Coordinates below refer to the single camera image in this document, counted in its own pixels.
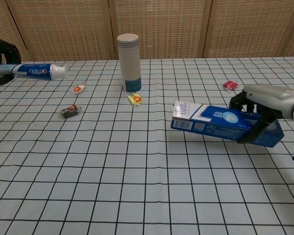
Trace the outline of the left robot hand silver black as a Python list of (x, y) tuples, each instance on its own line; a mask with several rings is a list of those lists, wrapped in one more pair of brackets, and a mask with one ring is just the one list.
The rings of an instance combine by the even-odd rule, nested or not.
[[(4, 55), (8, 64), (20, 64), (21, 55), (17, 47), (4, 40), (0, 39), (0, 64), (2, 63), (2, 55)], [(3, 75), (0, 77), (0, 86), (12, 81), (15, 77), (12, 74)]]

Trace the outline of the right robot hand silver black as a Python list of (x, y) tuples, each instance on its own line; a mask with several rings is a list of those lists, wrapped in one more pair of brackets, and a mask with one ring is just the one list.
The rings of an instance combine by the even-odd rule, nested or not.
[(243, 90), (231, 98), (229, 109), (241, 111), (246, 106), (248, 113), (261, 115), (247, 135), (238, 143), (252, 143), (276, 119), (294, 120), (294, 89), (268, 84), (246, 85)]

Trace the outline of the blue white toothpaste tube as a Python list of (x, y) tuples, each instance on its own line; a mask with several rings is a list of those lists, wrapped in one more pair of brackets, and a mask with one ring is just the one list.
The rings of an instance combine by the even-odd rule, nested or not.
[(56, 64), (0, 64), (0, 77), (13, 75), (19, 78), (32, 78), (40, 80), (59, 80), (67, 76), (66, 67)]

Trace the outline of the blue toothpaste paper box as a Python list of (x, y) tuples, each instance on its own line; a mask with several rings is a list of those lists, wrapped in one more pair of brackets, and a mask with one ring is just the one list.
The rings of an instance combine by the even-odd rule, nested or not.
[(206, 104), (176, 101), (171, 128), (206, 136), (239, 141), (261, 115)]

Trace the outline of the red candy packet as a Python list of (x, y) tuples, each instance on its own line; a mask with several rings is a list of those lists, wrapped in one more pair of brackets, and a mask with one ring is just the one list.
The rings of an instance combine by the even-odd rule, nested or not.
[(238, 85), (239, 84), (237, 81), (229, 80), (229, 81), (225, 82), (222, 86), (224, 89), (226, 89), (228, 91), (233, 91), (233, 90), (237, 89)]

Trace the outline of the white orange candy packet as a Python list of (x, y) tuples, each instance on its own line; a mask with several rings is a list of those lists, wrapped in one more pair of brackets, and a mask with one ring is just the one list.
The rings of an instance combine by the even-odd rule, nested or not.
[(73, 87), (72, 92), (74, 94), (81, 94), (85, 90), (86, 86), (81, 83)]

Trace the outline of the dark brown candy packet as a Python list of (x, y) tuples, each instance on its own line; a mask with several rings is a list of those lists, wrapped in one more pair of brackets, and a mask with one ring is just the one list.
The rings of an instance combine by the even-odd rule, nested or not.
[(65, 109), (62, 109), (59, 112), (59, 115), (62, 118), (70, 118), (70, 117), (74, 117), (78, 115), (80, 113), (80, 110), (81, 110), (80, 106), (73, 104)]

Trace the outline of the beige cylindrical bottle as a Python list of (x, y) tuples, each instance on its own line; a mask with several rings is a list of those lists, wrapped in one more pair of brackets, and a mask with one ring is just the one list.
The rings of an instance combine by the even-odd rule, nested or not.
[(119, 61), (123, 79), (123, 89), (135, 93), (142, 87), (139, 36), (133, 33), (117, 37)]

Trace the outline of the yellow candy packet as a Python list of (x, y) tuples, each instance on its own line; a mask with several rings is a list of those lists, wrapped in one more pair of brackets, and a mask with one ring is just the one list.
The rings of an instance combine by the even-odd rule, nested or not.
[(139, 106), (143, 103), (143, 99), (138, 93), (129, 94), (127, 98), (130, 104), (134, 106)]

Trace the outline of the woven wooden folding screen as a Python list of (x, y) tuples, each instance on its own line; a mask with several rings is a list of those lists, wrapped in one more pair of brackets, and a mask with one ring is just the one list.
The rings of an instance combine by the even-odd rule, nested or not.
[(24, 61), (294, 56), (294, 0), (0, 0), (0, 38)]

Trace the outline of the checked light blue tablecloth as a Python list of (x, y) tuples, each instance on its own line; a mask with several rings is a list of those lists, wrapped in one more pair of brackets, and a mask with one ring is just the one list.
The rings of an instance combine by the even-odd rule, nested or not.
[(228, 80), (294, 89), (294, 57), (143, 60), (139, 106), (118, 61), (59, 65), (0, 86), (0, 235), (294, 235), (294, 121), (274, 148), (171, 128), (176, 100), (227, 106)]

